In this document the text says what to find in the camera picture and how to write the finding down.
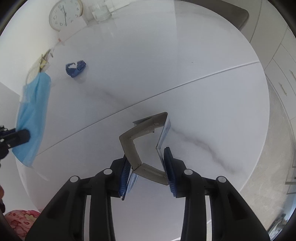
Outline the white round wall clock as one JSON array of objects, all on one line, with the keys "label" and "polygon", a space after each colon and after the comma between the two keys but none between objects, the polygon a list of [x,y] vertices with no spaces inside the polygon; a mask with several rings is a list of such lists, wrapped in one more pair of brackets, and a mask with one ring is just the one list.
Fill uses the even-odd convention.
[{"label": "white round wall clock", "polygon": [[83,3],[81,0],[63,0],[57,2],[50,11],[49,24],[51,28],[60,31],[75,19],[82,16]]}]

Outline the dark blue crumpled wrapper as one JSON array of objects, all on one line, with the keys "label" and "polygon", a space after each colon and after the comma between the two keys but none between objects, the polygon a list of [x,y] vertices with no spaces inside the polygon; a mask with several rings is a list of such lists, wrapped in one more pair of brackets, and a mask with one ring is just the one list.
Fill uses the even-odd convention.
[{"label": "dark blue crumpled wrapper", "polygon": [[77,77],[85,68],[86,62],[83,60],[80,60],[77,63],[68,63],[65,66],[66,73],[72,78]]}]

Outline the white card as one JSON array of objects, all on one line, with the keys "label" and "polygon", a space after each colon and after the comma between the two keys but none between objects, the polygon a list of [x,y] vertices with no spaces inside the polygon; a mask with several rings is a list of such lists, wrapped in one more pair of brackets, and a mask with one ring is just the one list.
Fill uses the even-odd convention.
[{"label": "white card", "polygon": [[76,18],[69,25],[63,27],[58,33],[58,41],[64,42],[69,39],[71,36],[86,28],[88,25],[88,20],[84,16]]}]

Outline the clear glass container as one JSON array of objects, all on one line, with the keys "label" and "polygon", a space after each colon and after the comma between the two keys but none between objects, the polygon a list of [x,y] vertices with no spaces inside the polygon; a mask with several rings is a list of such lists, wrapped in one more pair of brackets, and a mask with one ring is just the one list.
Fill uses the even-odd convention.
[{"label": "clear glass container", "polygon": [[111,12],[105,1],[94,1],[92,5],[89,6],[89,10],[98,23],[111,17]]}]

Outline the grey metal stool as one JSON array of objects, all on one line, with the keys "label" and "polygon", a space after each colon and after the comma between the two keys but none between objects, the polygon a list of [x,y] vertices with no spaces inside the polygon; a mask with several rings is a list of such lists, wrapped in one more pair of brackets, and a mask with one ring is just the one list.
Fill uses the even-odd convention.
[{"label": "grey metal stool", "polygon": [[296,188],[295,162],[293,162],[292,166],[289,168],[285,184],[288,185],[287,194],[295,194],[295,188]]}]

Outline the light blue face mask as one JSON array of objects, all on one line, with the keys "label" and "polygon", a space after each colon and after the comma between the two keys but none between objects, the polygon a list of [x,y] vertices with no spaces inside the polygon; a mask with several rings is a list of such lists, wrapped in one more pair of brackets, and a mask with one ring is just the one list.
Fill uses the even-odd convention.
[{"label": "light blue face mask", "polygon": [[50,90],[51,78],[44,72],[23,86],[16,130],[28,130],[30,140],[14,147],[13,154],[27,167],[32,166],[43,139]]}]

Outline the drawer cabinet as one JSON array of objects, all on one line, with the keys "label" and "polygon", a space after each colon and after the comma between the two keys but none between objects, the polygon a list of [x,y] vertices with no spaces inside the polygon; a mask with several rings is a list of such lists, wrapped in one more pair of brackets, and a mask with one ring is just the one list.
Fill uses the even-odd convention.
[{"label": "drawer cabinet", "polygon": [[289,28],[255,31],[251,45],[289,119],[295,119],[295,36]]}]

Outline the blue printed carton box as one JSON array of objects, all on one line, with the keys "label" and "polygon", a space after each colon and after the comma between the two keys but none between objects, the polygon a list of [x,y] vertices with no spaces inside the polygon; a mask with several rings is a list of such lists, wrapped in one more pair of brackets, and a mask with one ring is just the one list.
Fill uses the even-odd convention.
[{"label": "blue printed carton box", "polygon": [[119,136],[120,144],[130,165],[130,175],[122,199],[131,191],[138,177],[167,186],[162,145],[171,128],[167,112],[142,118]]}]

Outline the grey upholstered chair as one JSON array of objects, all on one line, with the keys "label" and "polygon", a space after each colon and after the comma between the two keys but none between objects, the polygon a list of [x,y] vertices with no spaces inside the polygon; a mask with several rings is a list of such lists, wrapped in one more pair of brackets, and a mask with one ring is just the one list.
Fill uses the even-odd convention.
[{"label": "grey upholstered chair", "polygon": [[241,30],[249,19],[247,10],[221,0],[185,0],[185,2],[207,8]]}]

